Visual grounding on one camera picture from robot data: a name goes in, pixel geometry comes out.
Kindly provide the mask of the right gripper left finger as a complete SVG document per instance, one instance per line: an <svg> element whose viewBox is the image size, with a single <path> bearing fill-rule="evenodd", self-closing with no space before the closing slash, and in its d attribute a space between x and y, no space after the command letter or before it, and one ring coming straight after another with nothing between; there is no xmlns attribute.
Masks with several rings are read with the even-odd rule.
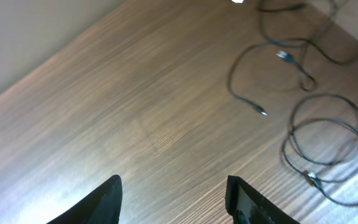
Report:
<svg viewBox="0 0 358 224"><path fill-rule="evenodd" d="M118 224L121 205L121 178L113 175L48 224Z"/></svg>

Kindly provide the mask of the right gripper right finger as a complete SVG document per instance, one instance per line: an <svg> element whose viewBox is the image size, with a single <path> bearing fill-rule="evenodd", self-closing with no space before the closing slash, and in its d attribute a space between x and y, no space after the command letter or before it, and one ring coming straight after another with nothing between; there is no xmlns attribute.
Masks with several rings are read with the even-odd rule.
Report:
<svg viewBox="0 0 358 224"><path fill-rule="evenodd" d="M225 208L233 224L299 224L238 176L227 177Z"/></svg>

